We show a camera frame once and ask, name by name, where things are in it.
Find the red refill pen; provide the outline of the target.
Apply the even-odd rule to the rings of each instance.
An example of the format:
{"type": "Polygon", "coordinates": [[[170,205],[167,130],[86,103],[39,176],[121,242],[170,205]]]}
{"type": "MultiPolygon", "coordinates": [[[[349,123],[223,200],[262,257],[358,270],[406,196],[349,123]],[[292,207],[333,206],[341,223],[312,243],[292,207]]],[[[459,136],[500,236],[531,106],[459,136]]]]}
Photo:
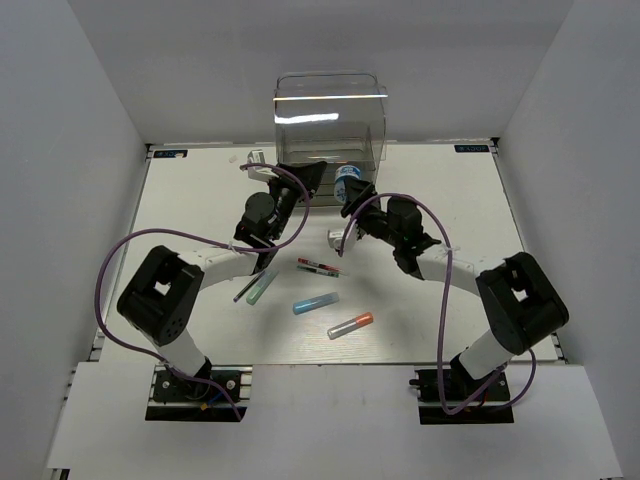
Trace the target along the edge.
{"type": "Polygon", "coordinates": [[[344,270],[343,268],[335,267],[335,266],[328,265],[328,264],[325,264],[325,263],[315,262],[315,261],[312,261],[310,259],[306,259],[306,258],[303,258],[303,257],[299,257],[297,259],[297,262],[298,262],[299,265],[304,265],[306,268],[322,270],[322,271],[325,271],[325,272],[332,272],[333,274],[336,274],[336,275],[345,275],[345,276],[349,275],[349,273],[346,270],[344,270]]]}

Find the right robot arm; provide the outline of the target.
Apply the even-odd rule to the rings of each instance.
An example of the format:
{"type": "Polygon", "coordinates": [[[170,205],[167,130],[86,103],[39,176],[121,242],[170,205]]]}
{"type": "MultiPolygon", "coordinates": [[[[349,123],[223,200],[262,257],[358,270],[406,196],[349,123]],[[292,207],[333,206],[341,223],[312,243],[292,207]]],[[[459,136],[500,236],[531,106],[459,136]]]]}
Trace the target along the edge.
{"type": "Polygon", "coordinates": [[[348,219],[337,252],[369,235],[392,248],[400,270],[421,281],[440,281],[443,293],[437,334],[438,397],[446,400],[445,375],[463,400],[443,405],[454,415],[482,396],[513,358],[567,324],[569,311],[537,260],[527,252],[511,257],[474,261],[456,256],[448,235],[435,239],[422,225],[427,207],[406,194],[379,194],[371,182],[344,181],[342,217],[348,219]],[[443,361],[449,293],[457,288],[477,296],[488,329],[471,346],[443,361]]]}

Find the orange highlighter marker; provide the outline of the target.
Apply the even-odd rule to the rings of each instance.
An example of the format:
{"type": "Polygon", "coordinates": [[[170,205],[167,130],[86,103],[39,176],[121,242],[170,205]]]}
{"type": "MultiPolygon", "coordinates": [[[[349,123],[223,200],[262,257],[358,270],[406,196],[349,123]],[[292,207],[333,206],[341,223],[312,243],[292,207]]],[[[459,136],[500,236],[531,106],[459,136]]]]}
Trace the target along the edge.
{"type": "Polygon", "coordinates": [[[363,313],[357,317],[354,317],[346,322],[331,327],[327,330],[327,336],[330,340],[335,340],[342,336],[345,336],[353,331],[370,325],[374,321],[373,314],[371,312],[363,313]]]}

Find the green highlighter marker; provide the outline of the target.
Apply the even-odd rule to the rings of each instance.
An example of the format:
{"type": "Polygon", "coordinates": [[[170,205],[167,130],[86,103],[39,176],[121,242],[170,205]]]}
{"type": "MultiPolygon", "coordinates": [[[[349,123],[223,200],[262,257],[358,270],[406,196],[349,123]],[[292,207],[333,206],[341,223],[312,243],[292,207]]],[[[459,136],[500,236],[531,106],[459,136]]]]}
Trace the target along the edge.
{"type": "Polygon", "coordinates": [[[278,270],[268,270],[260,277],[255,283],[246,297],[246,303],[249,305],[255,305],[264,292],[269,288],[273,280],[278,276],[278,270]]]}

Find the blue highlighter marker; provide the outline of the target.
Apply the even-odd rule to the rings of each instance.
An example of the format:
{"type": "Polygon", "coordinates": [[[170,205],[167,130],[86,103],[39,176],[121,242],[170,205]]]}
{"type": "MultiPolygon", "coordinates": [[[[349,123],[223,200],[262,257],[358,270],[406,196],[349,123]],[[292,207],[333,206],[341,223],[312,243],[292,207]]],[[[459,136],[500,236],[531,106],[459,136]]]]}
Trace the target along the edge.
{"type": "Polygon", "coordinates": [[[337,292],[323,294],[320,296],[295,302],[292,305],[292,312],[294,315],[301,315],[304,313],[314,311],[319,308],[333,305],[337,303],[339,300],[340,298],[337,292]]]}

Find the dark blue pen refill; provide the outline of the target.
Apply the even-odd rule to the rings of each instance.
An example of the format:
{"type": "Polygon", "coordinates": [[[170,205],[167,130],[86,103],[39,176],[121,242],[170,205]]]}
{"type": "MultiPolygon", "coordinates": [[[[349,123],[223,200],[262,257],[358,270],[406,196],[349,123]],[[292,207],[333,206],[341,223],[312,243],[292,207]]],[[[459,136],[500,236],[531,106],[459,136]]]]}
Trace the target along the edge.
{"type": "Polygon", "coordinates": [[[237,303],[240,301],[241,298],[243,298],[247,292],[249,290],[251,290],[253,288],[253,286],[262,279],[262,277],[265,275],[265,272],[260,272],[258,274],[256,274],[254,277],[252,277],[252,279],[249,281],[249,283],[247,285],[245,285],[234,297],[233,297],[233,302],[237,303]]]}

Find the blue table label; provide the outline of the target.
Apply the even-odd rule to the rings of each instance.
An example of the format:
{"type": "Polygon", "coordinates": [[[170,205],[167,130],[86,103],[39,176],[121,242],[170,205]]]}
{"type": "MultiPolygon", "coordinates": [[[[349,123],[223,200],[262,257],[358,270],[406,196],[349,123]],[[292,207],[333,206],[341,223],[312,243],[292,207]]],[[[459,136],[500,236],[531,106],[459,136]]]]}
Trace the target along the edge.
{"type": "Polygon", "coordinates": [[[161,159],[186,158],[187,155],[188,151],[186,149],[155,150],[153,152],[153,158],[161,159]]]}
{"type": "Polygon", "coordinates": [[[490,148],[481,144],[455,144],[456,153],[489,153],[490,148]]]}

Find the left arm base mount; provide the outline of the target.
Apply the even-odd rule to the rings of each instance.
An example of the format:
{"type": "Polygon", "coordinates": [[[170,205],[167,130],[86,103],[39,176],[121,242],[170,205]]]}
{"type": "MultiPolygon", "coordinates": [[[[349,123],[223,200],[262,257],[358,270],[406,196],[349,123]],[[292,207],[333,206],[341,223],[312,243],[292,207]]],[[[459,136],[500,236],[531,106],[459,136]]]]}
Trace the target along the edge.
{"type": "MultiPolygon", "coordinates": [[[[251,366],[214,366],[211,380],[219,384],[236,405],[240,417],[249,406],[251,366]]],[[[145,413],[146,421],[182,423],[237,423],[224,394],[210,385],[186,382],[165,368],[156,367],[152,376],[145,413]]]]}

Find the left blue table label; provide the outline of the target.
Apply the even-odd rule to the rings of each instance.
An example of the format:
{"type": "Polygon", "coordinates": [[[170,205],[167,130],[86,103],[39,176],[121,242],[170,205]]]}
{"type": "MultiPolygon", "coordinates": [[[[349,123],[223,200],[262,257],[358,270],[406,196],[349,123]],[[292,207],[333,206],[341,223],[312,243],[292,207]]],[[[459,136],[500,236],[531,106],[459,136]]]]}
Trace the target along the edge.
{"type": "Polygon", "coordinates": [[[153,158],[161,159],[186,158],[187,155],[188,151],[186,149],[155,150],[153,152],[153,158]]]}

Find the clear plastic drawer organizer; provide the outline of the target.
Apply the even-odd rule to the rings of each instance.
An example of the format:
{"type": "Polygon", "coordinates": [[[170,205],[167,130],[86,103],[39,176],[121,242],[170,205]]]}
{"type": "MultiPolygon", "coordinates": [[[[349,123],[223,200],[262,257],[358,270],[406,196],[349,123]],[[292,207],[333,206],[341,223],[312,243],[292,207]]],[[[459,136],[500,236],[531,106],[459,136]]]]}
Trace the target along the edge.
{"type": "Polygon", "coordinates": [[[335,174],[353,165],[375,182],[386,156],[388,93],[368,72],[286,73],[273,97],[277,161],[294,167],[325,161],[327,169],[311,202],[336,207],[335,174]]]}

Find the right blue table label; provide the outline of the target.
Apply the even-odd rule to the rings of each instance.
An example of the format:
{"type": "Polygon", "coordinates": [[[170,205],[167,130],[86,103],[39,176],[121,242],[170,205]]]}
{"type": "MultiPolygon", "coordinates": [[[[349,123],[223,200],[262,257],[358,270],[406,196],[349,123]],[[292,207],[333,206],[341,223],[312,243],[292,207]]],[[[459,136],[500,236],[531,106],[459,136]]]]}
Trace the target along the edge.
{"type": "Polygon", "coordinates": [[[490,148],[481,144],[455,144],[456,153],[489,153],[490,148]]]}

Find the blue cleaning gel jar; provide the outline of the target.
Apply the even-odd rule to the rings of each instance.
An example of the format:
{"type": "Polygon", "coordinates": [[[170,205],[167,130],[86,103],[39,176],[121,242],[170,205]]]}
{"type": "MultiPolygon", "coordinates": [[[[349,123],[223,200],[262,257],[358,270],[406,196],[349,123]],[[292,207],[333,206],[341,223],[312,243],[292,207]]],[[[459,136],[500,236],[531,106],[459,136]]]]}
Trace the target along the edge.
{"type": "Polygon", "coordinates": [[[349,178],[360,180],[361,170],[350,164],[341,165],[336,169],[334,175],[334,198],[339,204],[344,204],[347,201],[346,180],[349,178]]]}

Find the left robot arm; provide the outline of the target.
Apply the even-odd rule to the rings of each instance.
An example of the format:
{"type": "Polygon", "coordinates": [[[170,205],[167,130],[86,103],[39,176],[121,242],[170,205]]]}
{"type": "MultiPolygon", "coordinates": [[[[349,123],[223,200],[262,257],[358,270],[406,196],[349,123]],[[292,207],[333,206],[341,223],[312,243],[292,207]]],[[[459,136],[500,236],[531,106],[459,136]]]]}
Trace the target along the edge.
{"type": "Polygon", "coordinates": [[[203,399],[215,388],[211,362],[187,329],[199,293],[223,281],[265,271],[294,208],[299,202],[310,202],[326,169],[325,161],[276,164],[266,181],[268,190],[245,202],[233,235],[241,247],[211,244],[178,253],[156,246],[124,288],[116,305],[118,313],[151,342],[154,354],[188,398],[203,399]]]}

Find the green refill pen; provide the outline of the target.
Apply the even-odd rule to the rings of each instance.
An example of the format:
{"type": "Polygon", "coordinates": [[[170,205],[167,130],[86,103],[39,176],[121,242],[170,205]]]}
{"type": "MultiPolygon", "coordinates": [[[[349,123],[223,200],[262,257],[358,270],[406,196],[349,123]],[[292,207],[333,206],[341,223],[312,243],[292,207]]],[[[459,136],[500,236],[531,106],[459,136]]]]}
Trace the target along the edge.
{"type": "Polygon", "coordinates": [[[304,271],[307,273],[312,273],[312,274],[331,277],[331,278],[340,278],[341,276],[344,276],[343,272],[324,270],[321,268],[310,267],[305,265],[296,265],[296,269],[299,271],[304,271]]]}

